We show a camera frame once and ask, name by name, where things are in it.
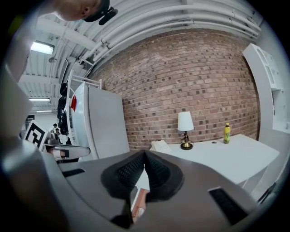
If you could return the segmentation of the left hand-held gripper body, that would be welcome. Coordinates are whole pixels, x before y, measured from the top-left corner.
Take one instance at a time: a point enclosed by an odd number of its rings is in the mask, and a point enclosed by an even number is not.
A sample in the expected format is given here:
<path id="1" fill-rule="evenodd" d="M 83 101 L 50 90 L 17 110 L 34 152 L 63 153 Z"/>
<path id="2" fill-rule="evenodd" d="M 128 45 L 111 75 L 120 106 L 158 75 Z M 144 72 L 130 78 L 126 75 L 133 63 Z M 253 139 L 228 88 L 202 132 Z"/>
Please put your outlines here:
<path id="1" fill-rule="evenodd" d="M 30 122 L 24 139 L 32 143 L 40 152 L 59 155 L 59 150 L 55 149 L 59 145 L 58 135 L 43 128 L 35 120 Z"/>

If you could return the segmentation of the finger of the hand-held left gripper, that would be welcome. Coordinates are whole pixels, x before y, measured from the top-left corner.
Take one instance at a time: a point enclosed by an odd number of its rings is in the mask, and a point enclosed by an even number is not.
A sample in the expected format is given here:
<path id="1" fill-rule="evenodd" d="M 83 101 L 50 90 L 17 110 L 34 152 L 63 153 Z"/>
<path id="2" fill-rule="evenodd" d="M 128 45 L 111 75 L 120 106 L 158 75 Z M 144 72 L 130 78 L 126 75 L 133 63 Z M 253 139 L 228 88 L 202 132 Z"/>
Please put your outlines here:
<path id="1" fill-rule="evenodd" d="M 88 156 L 90 152 L 89 147 L 73 145 L 57 145 L 48 148 L 48 153 L 52 154 L 55 159 L 78 159 Z"/>

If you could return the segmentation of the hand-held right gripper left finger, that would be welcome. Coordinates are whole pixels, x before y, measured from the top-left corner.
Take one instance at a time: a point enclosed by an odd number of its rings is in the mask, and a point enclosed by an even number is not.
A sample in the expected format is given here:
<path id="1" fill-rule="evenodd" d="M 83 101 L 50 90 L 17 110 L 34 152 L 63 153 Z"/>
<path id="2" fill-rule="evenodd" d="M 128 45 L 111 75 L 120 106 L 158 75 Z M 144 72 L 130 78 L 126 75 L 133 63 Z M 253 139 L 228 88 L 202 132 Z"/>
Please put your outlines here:
<path id="1" fill-rule="evenodd" d="M 144 151 L 59 164 L 73 190 L 89 207 L 122 228 L 133 224 L 131 192 L 144 170 Z"/>

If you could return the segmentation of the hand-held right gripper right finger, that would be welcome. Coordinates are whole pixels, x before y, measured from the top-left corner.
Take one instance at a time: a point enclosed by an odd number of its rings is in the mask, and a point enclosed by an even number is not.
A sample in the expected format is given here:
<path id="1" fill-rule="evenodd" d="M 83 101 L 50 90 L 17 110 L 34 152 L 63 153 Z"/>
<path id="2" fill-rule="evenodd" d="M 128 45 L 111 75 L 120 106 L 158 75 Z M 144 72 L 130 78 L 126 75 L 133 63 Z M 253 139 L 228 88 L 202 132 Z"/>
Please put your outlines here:
<path id="1" fill-rule="evenodd" d="M 257 207 L 240 186 L 203 164 L 146 151 L 146 232 L 224 232 Z"/>

